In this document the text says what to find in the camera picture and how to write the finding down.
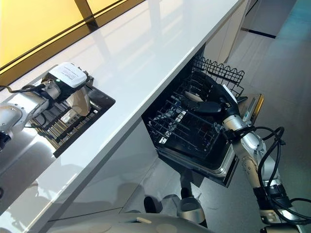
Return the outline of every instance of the window frame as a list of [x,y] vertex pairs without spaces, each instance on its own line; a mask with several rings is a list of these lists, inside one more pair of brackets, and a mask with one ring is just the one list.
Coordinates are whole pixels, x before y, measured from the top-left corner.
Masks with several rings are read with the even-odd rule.
[[0,67],[0,85],[13,83],[38,65],[143,1],[145,0],[118,0],[114,4],[93,13],[87,0],[75,0],[83,20]]

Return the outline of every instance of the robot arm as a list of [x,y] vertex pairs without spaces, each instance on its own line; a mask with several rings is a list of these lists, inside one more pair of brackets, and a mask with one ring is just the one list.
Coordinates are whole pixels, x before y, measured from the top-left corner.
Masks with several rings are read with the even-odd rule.
[[268,128],[253,127],[243,122],[237,101],[227,87],[217,84],[212,78],[199,71],[195,72],[205,79],[205,83],[200,93],[194,93],[196,99],[185,93],[187,98],[182,97],[181,102],[197,114],[214,116],[214,119],[223,125],[224,136],[232,143],[233,150],[242,162],[243,170],[257,197],[261,220],[269,225],[262,232],[287,232],[285,228],[289,229],[289,232],[303,232],[298,223],[305,224],[306,218],[297,215],[282,185],[280,174],[275,166],[276,162],[269,156],[276,146],[280,147],[282,141],[277,132],[282,133],[284,129],[271,130],[276,140],[274,146],[267,150],[264,140],[254,130]]
[[0,104],[0,152],[30,119],[51,108],[54,102],[69,98],[71,107],[86,116],[90,105],[84,85],[88,80],[86,72],[71,63],[62,63],[52,68],[38,86],[28,85],[18,91],[4,86],[16,94]]
[[[227,131],[238,132],[246,129],[248,126],[242,121],[239,115],[230,116],[223,121],[223,126]],[[273,174],[275,161],[268,156],[261,169],[261,182],[259,180],[259,165],[267,153],[264,141],[253,131],[247,133],[242,138],[232,142],[233,150],[242,163],[245,175],[253,188],[259,205],[260,217],[263,223],[270,225],[263,232],[284,232],[284,229],[290,229],[292,232],[302,233],[300,225],[290,226],[280,215],[292,221],[300,221],[296,215],[291,214],[286,209],[273,203],[277,201],[286,208],[296,211],[287,197],[284,186],[278,170],[276,170],[271,183],[269,182]]]

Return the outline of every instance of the white cabinet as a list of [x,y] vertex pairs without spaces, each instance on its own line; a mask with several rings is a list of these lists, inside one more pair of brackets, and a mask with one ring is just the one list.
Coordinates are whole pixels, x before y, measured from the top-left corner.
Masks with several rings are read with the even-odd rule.
[[141,121],[60,219],[122,208],[156,158]]
[[222,24],[215,35],[206,43],[204,56],[223,63],[229,57],[240,31],[248,0],[243,1],[233,14]]

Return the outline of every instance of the white label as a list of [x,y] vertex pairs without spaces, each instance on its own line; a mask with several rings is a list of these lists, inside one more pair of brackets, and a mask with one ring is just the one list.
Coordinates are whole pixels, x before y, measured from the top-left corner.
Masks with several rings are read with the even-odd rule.
[[49,73],[73,88],[78,87],[87,79],[83,71],[69,62],[59,64],[51,69]]

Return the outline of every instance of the black wire rack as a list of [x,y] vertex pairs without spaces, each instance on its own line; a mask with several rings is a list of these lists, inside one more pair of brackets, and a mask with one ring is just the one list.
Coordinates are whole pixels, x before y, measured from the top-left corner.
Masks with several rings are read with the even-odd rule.
[[149,118],[148,126],[154,143],[202,159],[209,154],[220,128],[184,109],[174,95],[157,111],[157,116]]
[[202,92],[207,96],[208,90],[204,88],[209,77],[219,84],[225,84],[235,97],[239,97],[243,92],[240,87],[243,76],[244,71],[204,57],[194,57],[191,75],[181,81],[156,115],[148,118],[148,131],[156,147],[166,147],[200,159],[205,159],[212,148],[224,147],[226,141],[219,133],[221,126],[212,117],[201,117],[188,111],[181,105],[179,97],[189,93],[202,97],[199,95]]
[[244,90],[244,88],[240,86],[241,80],[245,74],[243,70],[238,71],[236,68],[231,68],[222,63],[218,64],[215,61],[196,56],[193,58],[192,75],[188,78],[188,81],[196,80],[198,85],[202,86],[205,82],[205,77],[198,75],[198,71],[211,77],[218,84],[225,84],[236,98],[239,97]]

